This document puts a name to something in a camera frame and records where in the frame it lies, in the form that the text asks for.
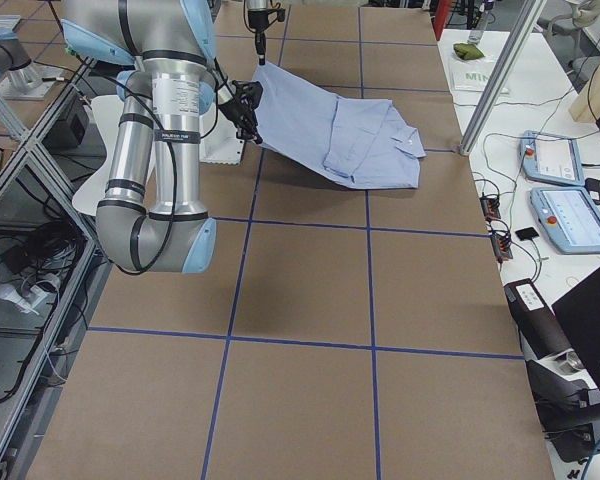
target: green object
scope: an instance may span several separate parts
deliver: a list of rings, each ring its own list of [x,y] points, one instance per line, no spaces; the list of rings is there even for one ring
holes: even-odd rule
[[[475,45],[468,43],[455,43],[453,50],[463,60],[477,60],[478,58],[484,57],[484,53],[480,51]]]

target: black monitor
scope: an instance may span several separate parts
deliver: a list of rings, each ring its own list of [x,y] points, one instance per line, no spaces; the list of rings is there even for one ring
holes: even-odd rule
[[[600,438],[600,268],[553,304],[558,325],[599,390],[527,362],[540,421],[560,458],[588,456]]]
[[[600,268],[557,300],[553,312],[600,389]]]

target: label on robot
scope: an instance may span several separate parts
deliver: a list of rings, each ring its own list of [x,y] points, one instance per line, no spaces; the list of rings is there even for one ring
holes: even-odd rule
[[[177,78],[153,79],[153,110],[158,115],[198,115],[198,84]]]
[[[531,285],[518,285],[516,287],[520,298],[529,310],[538,310],[544,307],[542,300],[538,297]]]

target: white desk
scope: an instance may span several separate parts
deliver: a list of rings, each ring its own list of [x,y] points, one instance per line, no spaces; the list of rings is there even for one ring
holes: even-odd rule
[[[461,30],[445,30],[438,43],[442,62],[447,79],[449,79],[449,59],[453,53],[453,44],[466,42],[469,33]],[[479,45],[487,56],[495,57],[501,51],[507,37],[507,32],[486,32]],[[530,36],[527,44],[518,59],[506,86],[508,95],[501,95],[498,102],[525,102],[539,104],[550,99],[562,97],[571,88],[571,83],[564,74],[560,64],[549,49],[546,41],[539,33]],[[451,90],[454,98],[455,110],[461,130],[467,127],[480,93],[461,92]],[[482,151],[483,140],[491,133],[502,133],[511,136],[520,136],[525,130],[540,130],[571,137],[580,137],[597,131],[593,124],[576,123],[569,115],[569,107],[576,98],[577,93],[571,91],[559,103],[558,101],[542,106],[531,105],[500,105],[496,106],[489,121],[480,134],[476,146],[471,152],[470,162],[472,170],[483,174],[495,182],[501,192],[510,192],[513,184],[503,176],[487,168],[485,155]],[[506,175],[516,178],[520,169],[518,154],[519,140],[501,136],[491,136],[486,141],[486,154],[489,165]],[[578,140],[578,146],[584,163],[600,164],[600,133]],[[585,169],[585,176],[600,179],[600,169]],[[477,184],[478,191],[482,191],[482,182]],[[544,184],[528,181],[521,174],[517,178],[515,196],[508,194],[501,197],[500,211],[503,218],[511,227],[511,231],[533,226],[541,234],[535,240],[540,254],[546,257],[543,262],[542,273],[536,282],[536,287],[547,303],[552,304],[560,298],[578,281],[600,266],[600,255],[561,255],[547,240],[541,227],[538,225],[536,215],[533,213],[529,202],[529,190]],[[485,187],[487,193],[495,189]],[[533,275],[534,265],[532,260],[522,251],[513,248],[514,259],[503,264],[501,270],[502,283],[506,284]],[[577,464],[564,464],[560,461],[551,445],[552,464],[556,478],[563,479],[572,468],[582,470]],[[593,461],[587,474],[587,480],[600,480],[600,454]]]

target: brown table surface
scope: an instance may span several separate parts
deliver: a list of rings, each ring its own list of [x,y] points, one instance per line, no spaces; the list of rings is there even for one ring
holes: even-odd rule
[[[218,59],[248,80],[241,15]],[[28,478],[553,478],[428,14],[292,6],[268,33],[292,73],[394,101],[421,187],[345,190],[253,145],[204,165],[210,269],[112,273]]]

